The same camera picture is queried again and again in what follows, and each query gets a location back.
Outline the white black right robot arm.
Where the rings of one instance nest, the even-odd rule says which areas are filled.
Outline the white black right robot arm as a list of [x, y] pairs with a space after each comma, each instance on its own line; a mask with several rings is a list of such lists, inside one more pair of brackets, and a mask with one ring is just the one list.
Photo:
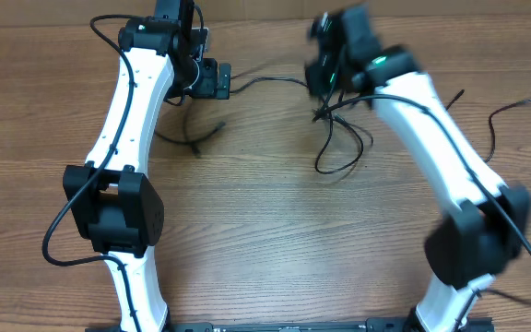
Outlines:
[[374, 318], [368, 330], [491, 331], [488, 318], [471, 318], [477, 300], [521, 253], [531, 254], [525, 231], [531, 196], [508, 185], [477, 154], [458, 128], [414, 55], [383, 46], [368, 9], [350, 6], [313, 20], [317, 58], [305, 67], [309, 92], [322, 99], [318, 117], [348, 103], [366, 102], [400, 137], [431, 186], [442, 211], [424, 252], [429, 287], [405, 318]]

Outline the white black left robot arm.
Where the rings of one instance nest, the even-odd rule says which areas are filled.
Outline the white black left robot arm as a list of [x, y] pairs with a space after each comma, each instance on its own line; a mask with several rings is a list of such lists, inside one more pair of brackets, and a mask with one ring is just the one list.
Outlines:
[[226, 100], [230, 65], [204, 56], [209, 30], [194, 27], [192, 1], [159, 1], [150, 17], [125, 16], [118, 40], [119, 77], [104, 126], [84, 164], [65, 169], [66, 205], [42, 241], [71, 213], [90, 241], [93, 261], [112, 274], [121, 308], [118, 331], [165, 331], [170, 323], [155, 263], [164, 206], [148, 179], [151, 143], [163, 103], [172, 98]]

